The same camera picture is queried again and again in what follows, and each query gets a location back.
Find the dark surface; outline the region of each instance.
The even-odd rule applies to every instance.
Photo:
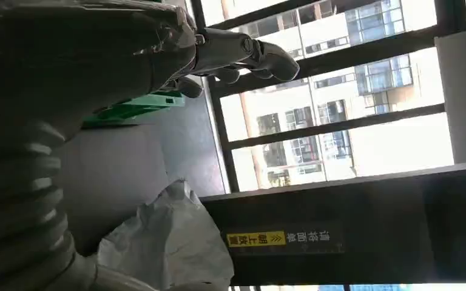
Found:
[[[186,98],[184,107],[153,112],[139,122],[156,131],[169,182],[185,178],[199,197],[225,193],[204,96]]]
[[[466,165],[203,199],[219,229],[341,224],[345,253],[232,253],[235,286],[466,282]]]
[[[69,229],[82,255],[153,201],[168,185],[161,145],[152,126],[85,130],[58,149],[58,184]]]

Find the gray floor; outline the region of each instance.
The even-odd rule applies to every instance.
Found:
[[[170,181],[185,178],[199,196],[225,193],[204,96],[153,112],[141,122],[158,133]]]
[[[143,125],[82,131],[57,151],[62,206],[82,254],[178,178],[199,196],[224,194],[206,100],[186,101]]]

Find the green plastic crate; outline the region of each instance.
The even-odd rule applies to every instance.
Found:
[[[184,106],[184,96],[181,93],[156,92],[98,110],[85,119],[83,127],[134,124],[135,119],[141,115],[174,106]]]

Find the building window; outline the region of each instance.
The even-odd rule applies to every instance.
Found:
[[[302,129],[313,125],[313,116],[310,107],[294,109],[285,112],[286,124],[290,130]],[[290,141],[294,159],[298,164],[319,160],[319,147],[315,136],[298,138]]]
[[[315,164],[311,166],[302,166],[302,167],[298,167],[297,169],[299,171],[299,175],[306,175],[306,174],[322,172],[322,165]]]
[[[263,159],[265,160],[267,167],[286,166],[285,148],[282,142],[265,144],[262,149]]]
[[[382,39],[405,31],[399,0],[383,0],[345,13],[352,44]]]
[[[300,8],[298,11],[301,24],[326,18],[334,14],[333,6],[329,0]]]
[[[258,23],[249,23],[240,27],[240,32],[249,35],[252,38],[259,38],[260,33],[258,32]]]
[[[274,86],[276,90],[281,90],[281,89],[288,89],[288,88],[295,88],[295,87],[301,87],[303,85],[308,84],[308,79],[299,79],[299,80],[293,80],[290,82],[282,83],[282,84],[277,84]]]
[[[378,93],[413,84],[408,55],[355,67],[360,95]]]
[[[338,47],[340,45],[345,45],[349,43],[349,39],[347,37],[332,39],[329,41],[321,42],[318,44],[313,44],[305,47],[306,53],[316,53],[322,50],[328,50],[334,47]]]
[[[320,88],[324,88],[324,87],[329,87],[329,86],[342,84],[342,83],[345,83],[345,82],[351,82],[351,81],[354,81],[354,80],[355,80],[354,74],[347,74],[347,75],[343,75],[343,76],[335,76],[335,77],[332,77],[332,78],[316,81],[315,82],[315,88],[320,89]]]
[[[321,124],[346,121],[344,100],[328,102],[319,106],[319,120]]]
[[[319,106],[321,124],[347,120],[344,100],[328,102]],[[329,159],[352,158],[349,131],[331,132],[323,135],[324,154]]]
[[[283,29],[289,29],[297,26],[297,18],[294,11],[288,11],[281,14]]]
[[[319,161],[319,147],[315,136],[298,138],[290,141],[295,162],[304,164]]]
[[[313,116],[310,107],[294,109],[285,112],[286,125],[289,130],[304,129],[313,126]]]
[[[260,135],[270,135],[281,132],[278,113],[264,115],[256,118]]]
[[[271,187],[290,186],[290,175],[288,170],[275,170],[267,173]]]
[[[259,36],[270,35],[280,31],[276,16],[260,20],[257,25]]]
[[[299,56],[303,56],[303,50],[302,49],[297,49],[297,50],[291,50],[290,52],[288,52],[288,54],[292,57],[292,58],[298,58]]]
[[[323,136],[324,154],[329,159],[351,159],[351,141],[349,131],[326,133]]]
[[[374,115],[391,111],[386,92],[365,95],[365,114]]]

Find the black window mullion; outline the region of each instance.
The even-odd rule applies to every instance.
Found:
[[[209,88],[213,88],[215,84],[215,77],[207,77]],[[230,142],[228,141],[228,132],[226,130],[226,122],[224,121],[224,113],[219,98],[211,98],[213,114],[215,123],[217,125],[217,135],[222,149],[224,159],[224,166],[228,176],[229,188],[232,193],[239,192],[240,187],[238,184],[237,171],[235,169],[235,161],[233,160],[233,152],[229,148]]]
[[[444,34],[466,30],[465,0],[435,0],[437,24]]]
[[[190,3],[192,4],[192,11],[194,12],[195,26],[197,26],[198,29],[205,28],[206,20],[204,18],[201,0],[190,0]]]

